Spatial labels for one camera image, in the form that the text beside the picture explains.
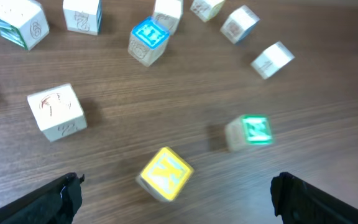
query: yellow block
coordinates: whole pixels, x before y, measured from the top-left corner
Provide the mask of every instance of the yellow block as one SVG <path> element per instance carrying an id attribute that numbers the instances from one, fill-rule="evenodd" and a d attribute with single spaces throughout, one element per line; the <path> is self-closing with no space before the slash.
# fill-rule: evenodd
<path id="1" fill-rule="evenodd" d="M 140 173 L 149 185 L 169 201 L 175 199 L 193 168 L 169 147 L 162 148 Z"/>

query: wooden table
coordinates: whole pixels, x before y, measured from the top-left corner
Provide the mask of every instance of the wooden table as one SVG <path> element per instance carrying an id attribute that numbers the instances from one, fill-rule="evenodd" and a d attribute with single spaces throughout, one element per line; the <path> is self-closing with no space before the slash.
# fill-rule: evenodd
<path id="1" fill-rule="evenodd" d="M 203 23 L 185 1 L 150 68 L 127 53 L 152 0 L 103 0 L 99 36 L 68 32 L 61 1 L 41 1 L 50 33 L 30 52 L 0 37 L 0 207 L 67 172 L 85 174 L 75 223 L 281 223 L 270 181 L 289 171 L 358 208 L 358 7 L 229 0 Z M 247 4 L 260 24 L 232 45 L 219 32 Z M 281 40 L 294 61 L 268 80 L 250 67 Z M 49 143 L 26 96 L 71 83 L 89 128 Z M 227 151 L 223 127 L 266 114 L 275 144 Z M 135 176 L 163 146 L 195 174 L 173 203 Z"/>

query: letter on block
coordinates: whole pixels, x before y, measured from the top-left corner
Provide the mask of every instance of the letter on block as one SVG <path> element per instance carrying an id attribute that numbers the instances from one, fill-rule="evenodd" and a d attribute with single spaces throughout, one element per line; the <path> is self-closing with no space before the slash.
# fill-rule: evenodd
<path id="1" fill-rule="evenodd" d="M 56 141 L 86 128 L 84 111 L 70 84 L 27 97 L 40 130 L 49 141 Z"/>
<path id="2" fill-rule="evenodd" d="M 221 32 L 233 43 L 236 44 L 244 39 L 259 22 L 259 17 L 255 15 L 247 6 L 236 9 L 223 24 Z"/>
<path id="3" fill-rule="evenodd" d="M 294 58 L 293 54 L 279 41 L 264 50 L 251 65 L 263 79 L 267 79 Z"/>
<path id="4" fill-rule="evenodd" d="M 230 151 L 239 151 L 250 145 L 273 143 L 272 132 L 266 116 L 240 116 L 226 125 L 224 131 Z"/>
<path id="5" fill-rule="evenodd" d="M 179 0 L 156 0 L 153 19 L 163 25 L 172 35 L 178 28 L 183 14 L 183 2 Z"/>
<path id="6" fill-rule="evenodd" d="M 97 35 L 102 21 L 101 0 L 64 0 L 67 29 L 84 34 Z"/>
<path id="7" fill-rule="evenodd" d="M 164 147 L 136 177 L 136 181 L 157 200 L 171 202 L 193 171 L 193 168 L 172 149 Z"/>
<path id="8" fill-rule="evenodd" d="M 224 0 L 194 0 L 190 10 L 206 22 L 218 14 L 223 4 Z"/>
<path id="9" fill-rule="evenodd" d="M 169 35 L 168 29 L 148 17 L 132 30 L 128 52 L 149 67 L 164 53 Z"/>
<path id="10" fill-rule="evenodd" d="M 0 36 L 31 50 L 49 33 L 41 4 L 33 0 L 0 0 Z"/>

